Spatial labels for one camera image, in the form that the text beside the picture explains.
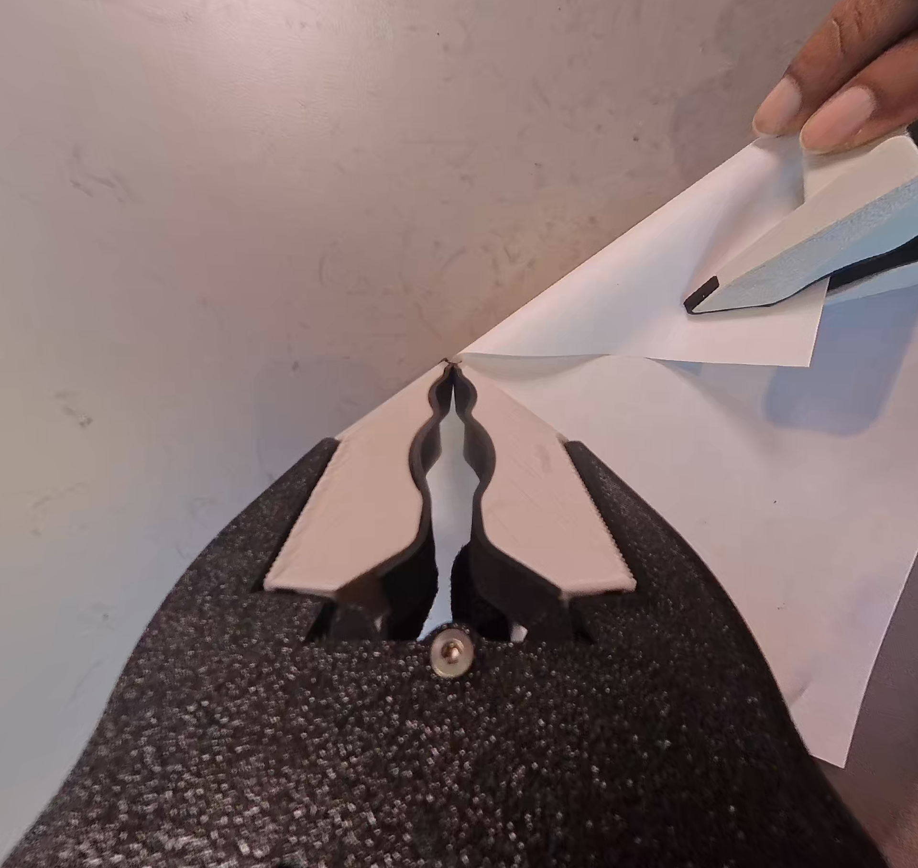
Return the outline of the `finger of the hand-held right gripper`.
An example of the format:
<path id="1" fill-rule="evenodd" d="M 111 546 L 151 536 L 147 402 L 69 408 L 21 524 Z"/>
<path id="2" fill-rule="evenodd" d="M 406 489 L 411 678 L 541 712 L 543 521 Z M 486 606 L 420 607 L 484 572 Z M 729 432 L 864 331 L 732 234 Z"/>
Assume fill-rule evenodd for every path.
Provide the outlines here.
<path id="1" fill-rule="evenodd" d="M 833 273 L 825 300 L 844 302 L 916 285 L 917 244 L 905 243 Z"/>
<path id="2" fill-rule="evenodd" d="M 848 265 L 917 244 L 915 133 L 808 154 L 803 167 L 802 204 L 692 291 L 687 313 L 772 307 L 823 281 L 828 287 Z"/>

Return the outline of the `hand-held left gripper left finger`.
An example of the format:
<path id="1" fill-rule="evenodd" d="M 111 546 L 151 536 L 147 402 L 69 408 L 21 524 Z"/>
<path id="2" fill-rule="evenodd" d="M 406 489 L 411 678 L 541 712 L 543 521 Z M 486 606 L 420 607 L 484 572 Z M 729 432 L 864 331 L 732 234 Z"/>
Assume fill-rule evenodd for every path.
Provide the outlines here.
<path id="1" fill-rule="evenodd" d="M 414 640 L 438 592 L 428 473 L 452 403 L 444 361 L 330 440 L 262 588 L 324 604 L 321 636 Z"/>

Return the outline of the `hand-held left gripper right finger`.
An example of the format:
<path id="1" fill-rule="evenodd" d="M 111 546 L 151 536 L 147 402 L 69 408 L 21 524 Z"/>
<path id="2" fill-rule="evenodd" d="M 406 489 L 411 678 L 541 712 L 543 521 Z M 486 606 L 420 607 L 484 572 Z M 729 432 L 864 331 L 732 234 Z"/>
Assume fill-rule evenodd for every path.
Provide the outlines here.
<path id="1" fill-rule="evenodd" d="M 453 367 L 463 455 L 476 475 L 453 611 L 484 637 L 591 641 L 579 602 L 637 588 L 568 439 L 469 364 Z"/>

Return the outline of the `white paper sheet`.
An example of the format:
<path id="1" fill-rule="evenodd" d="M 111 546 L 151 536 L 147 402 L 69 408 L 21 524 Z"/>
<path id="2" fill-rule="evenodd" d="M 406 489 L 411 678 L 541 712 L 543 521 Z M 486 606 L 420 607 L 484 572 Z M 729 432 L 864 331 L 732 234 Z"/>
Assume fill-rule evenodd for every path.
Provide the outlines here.
<path id="1" fill-rule="evenodd" d="M 683 305 L 709 258 L 721 268 L 802 204 L 803 170 L 794 140 L 748 145 L 444 361 L 671 525 L 741 614 L 809 753 L 842 767 L 916 556 L 915 288 L 826 307 L 823 281 L 772 307 Z"/>

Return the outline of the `grey desk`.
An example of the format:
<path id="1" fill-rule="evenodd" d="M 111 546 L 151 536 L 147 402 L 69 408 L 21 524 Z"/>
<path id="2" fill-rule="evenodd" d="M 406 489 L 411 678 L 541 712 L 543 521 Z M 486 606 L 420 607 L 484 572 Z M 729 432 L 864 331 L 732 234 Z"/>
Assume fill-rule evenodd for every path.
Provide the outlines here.
<path id="1" fill-rule="evenodd" d="M 2 858 L 321 438 L 744 147 L 836 0 L 2 0 Z"/>

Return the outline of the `person's right hand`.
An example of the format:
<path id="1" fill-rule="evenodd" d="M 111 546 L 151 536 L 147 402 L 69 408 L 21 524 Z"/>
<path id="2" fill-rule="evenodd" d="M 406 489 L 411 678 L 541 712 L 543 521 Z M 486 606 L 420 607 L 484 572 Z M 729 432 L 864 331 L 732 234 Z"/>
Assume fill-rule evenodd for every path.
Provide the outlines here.
<path id="1" fill-rule="evenodd" d="M 766 96 L 761 137 L 850 151 L 917 119 L 917 0 L 841 0 Z"/>

